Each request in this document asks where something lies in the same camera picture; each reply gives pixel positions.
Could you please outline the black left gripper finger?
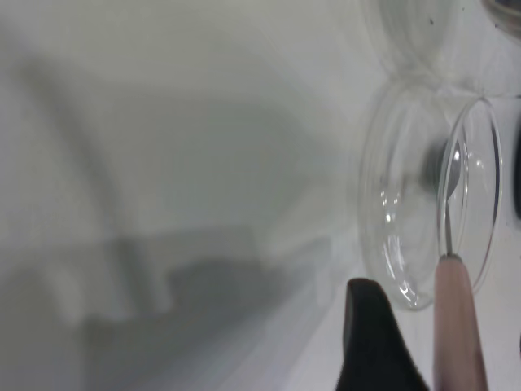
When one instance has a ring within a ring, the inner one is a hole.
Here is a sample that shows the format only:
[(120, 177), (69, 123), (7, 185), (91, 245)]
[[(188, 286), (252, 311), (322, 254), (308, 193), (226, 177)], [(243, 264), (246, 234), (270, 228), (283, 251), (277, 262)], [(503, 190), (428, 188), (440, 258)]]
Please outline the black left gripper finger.
[(350, 279), (337, 390), (427, 390), (382, 287)]

